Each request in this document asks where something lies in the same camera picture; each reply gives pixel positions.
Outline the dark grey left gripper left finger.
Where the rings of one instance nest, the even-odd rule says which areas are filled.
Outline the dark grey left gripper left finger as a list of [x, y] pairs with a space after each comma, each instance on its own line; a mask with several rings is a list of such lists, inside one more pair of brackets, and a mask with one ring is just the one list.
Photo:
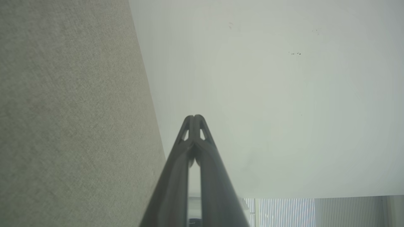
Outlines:
[[188, 226], [188, 172], [194, 162], [193, 116], [187, 116], [140, 222], [141, 227]]

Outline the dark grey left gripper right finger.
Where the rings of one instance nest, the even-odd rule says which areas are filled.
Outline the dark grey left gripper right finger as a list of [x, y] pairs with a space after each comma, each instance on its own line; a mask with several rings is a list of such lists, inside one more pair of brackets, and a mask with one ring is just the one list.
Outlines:
[[200, 166], [203, 227], [248, 227], [208, 124], [194, 116], [196, 160]]

